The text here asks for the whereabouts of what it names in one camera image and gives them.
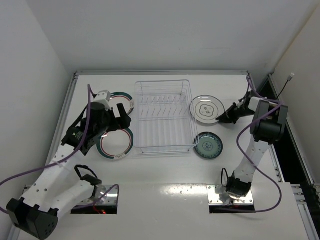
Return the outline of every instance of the white table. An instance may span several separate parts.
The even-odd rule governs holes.
[[[226,109],[247,90],[245,75],[80,75],[68,94],[72,96],[71,103],[68,107],[67,101],[66,120],[63,121],[62,115],[57,136],[61,139],[65,135],[87,104],[87,84],[94,92],[108,89],[135,97],[137,81],[182,79],[190,81],[193,97],[215,96]],[[135,134],[135,111],[131,117],[130,129]],[[223,141],[223,152],[215,160],[201,159],[194,151],[184,155],[141,156],[133,149],[125,158],[110,162],[93,147],[83,164],[91,167],[103,184],[120,185],[118,213],[68,215],[49,239],[308,239],[289,183],[280,183],[283,200],[276,210],[256,214],[209,213],[206,185],[220,183],[222,168],[231,174],[238,166],[243,156],[237,148],[236,137],[251,121],[252,117],[244,117],[236,125],[198,125],[199,133],[213,132]],[[249,139],[250,134],[246,132],[240,140],[244,149]],[[259,167],[278,181],[269,151]],[[257,210],[273,206],[279,197],[276,187],[258,172],[252,193]],[[18,239],[34,238],[21,232]]]

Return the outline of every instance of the white plate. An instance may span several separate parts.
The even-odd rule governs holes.
[[[116,118],[120,117],[117,104],[123,104],[125,112],[128,115],[132,113],[135,107],[134,100],[128,93],[120,91],[111,93],[109,105],[111,108],[113,108],[114,116]]]
[[[122,159],[134,146],[134,134],[127,129],[106,132],[96,144],[99,153],[107,159]]]
[[[221,114],[225,112],[222,102],[214,96],[202,95],[197,96],[190,104],[190,111],[194,118],[203,124],[215,124]]]

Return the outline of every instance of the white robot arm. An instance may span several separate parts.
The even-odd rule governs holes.
[[[264,98],[252,96],[252,93],[248,92],[240,103],[234,103],[223,115],[218,117],[220,123],[235,124],[239,118],[254,114],[252,122],[255,124],[250,128],[251,139],[246,155],[255,166],[260,164],[266,151],[284,134],[288,115],[287,106],[281,105],[278,110],[269,114],[265,119],[258,120],[277,105],[277,103]],[[225,191],[234,198],[245,197],[250,191],[255,171],[256,168],[244,156],[240,165],[228,178]]]
[[[59,219],[81,201],[94,196],[102,181],[89,174],[81,176],[80,181],[65,192],[59,195],[57,193],[61,192],[61,186],[70,171],[85,158],[90,148],[99,141],[106,131],[126,129],[130,126],[131,118],[121,103],[117,105],[120,117],[115,117],[113,109],[109,106],[110,97],[109,91],[100,91],[95,95],[90,104],[87,134],[84,134],[87,119],[83,118],[85,112],[83,111],[69,127],[66,136],[62,139],[62,144],[49,163],[57,165],[46,168],[19,200],[12,198],[9,201],[6,209],[12,223],[17,228],[44,240],[55,230]],[[67,156],[74,153],[83,137],[85,139],[80,150],[66,159]]]

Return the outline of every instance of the clear plastic dish rack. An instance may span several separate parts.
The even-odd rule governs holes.
[[[140,154],[183,153],[199,143],[188,80],[138,81],[135,93]]]

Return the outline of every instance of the decorated plate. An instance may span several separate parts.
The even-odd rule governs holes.
[[[125,92],[113,92],[111,93],[111,98],[109,105],[113,108],[113,112],[116,118],[120,117],[117,104],[123,104],[126,114],[130,115],[134,110],[135,103],[132,96]]]
[[[214,96],[202,95],[197,96],[190,104],[190,112],[193,117],[203,124],[215,124],[216,119],[225,112],[225,107],[222,102]]]
[[[129,128],[106,132],[101,136],[96,147],[107,159],[122,159],[134,146],[134,134]]]
[[[212,132],[202,132],[199,134],[199,143],[194,147],[197,154],[205,159],[217,158],[224,148],[224,145],[216,134]]]

